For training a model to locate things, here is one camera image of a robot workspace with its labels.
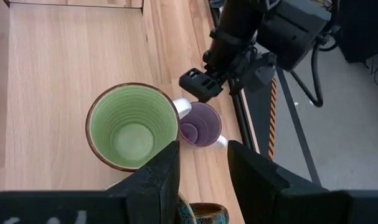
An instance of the wooden tabletop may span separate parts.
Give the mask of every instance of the wooden tabletop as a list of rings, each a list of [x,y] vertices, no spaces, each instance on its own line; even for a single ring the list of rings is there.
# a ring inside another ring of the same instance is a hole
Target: wooden tabletop
[[[204,66],[213,27],[207,0],[144,1],[143,14],[12,3],[9,14],[9,37],[7,24],[0,23],[0,60],[8,59],[0,64],[0,190],[104,189],[126,178],[130,173],[92,154],[84,132],[90,105],[113,85],[143,82],[172,99],[196,100],[178,79]],[[229,88],[224,89],[209,104],[222,118],[222,134],[240,140]],[[195,149],[181,141],[179,190],[190,202],[226,206],[231,223],[243,223],[227,149]]]
[[[142,8],[143,0],[4,0],[7,3]]]

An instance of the white mug handle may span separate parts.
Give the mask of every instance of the white mug handle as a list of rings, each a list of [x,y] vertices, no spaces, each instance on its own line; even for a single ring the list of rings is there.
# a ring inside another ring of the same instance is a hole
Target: white mug handle
[[[223,136],[219,136],[218,140],[216,140],[211,146],[217,149],[223,149],[227,146],[227,139]]]
[[[173,101],[177,113],[179,114],[179,119],[185,117],[191,110],[191,103],[186,98],[180,98]]]

